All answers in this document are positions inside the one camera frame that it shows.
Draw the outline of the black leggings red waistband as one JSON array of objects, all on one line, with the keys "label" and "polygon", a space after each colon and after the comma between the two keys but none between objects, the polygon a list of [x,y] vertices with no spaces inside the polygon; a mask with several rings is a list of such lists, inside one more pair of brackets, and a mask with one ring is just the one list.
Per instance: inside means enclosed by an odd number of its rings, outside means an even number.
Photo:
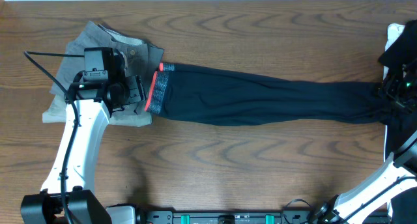
[{"label": "black leggings red waistband", "polygon": [[178,63],[161,63],[145,111],[216,126],[299,119],[389,123],[394,112],[367,82],[315,83]]}]

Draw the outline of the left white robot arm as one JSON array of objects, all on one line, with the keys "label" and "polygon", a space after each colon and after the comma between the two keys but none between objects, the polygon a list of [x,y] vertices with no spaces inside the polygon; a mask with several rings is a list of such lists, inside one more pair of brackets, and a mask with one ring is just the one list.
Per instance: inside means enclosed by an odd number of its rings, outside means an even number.
[{"label": "left white robot arm", "polygon": [[126,74],[126,57],[109,47],[86,48],[84,69],[64,87],[33,64],[63,92],[66,120],[53,167],[40,193],[26,195],[24,223],[139,223],[132,204],[104,207],[94,195],[94,175],[103,134],[115,112],[145,101],[139,76]]}]

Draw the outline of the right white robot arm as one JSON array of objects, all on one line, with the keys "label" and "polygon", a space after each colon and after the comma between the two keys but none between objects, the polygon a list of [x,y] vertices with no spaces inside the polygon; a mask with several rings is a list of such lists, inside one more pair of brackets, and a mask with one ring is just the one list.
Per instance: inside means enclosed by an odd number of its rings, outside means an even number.
[{"label": "right white robot arm", "polygon": [[311,214],[308,223],[363,223],[379,206],[415,187],[416,132],[364,182]]}]

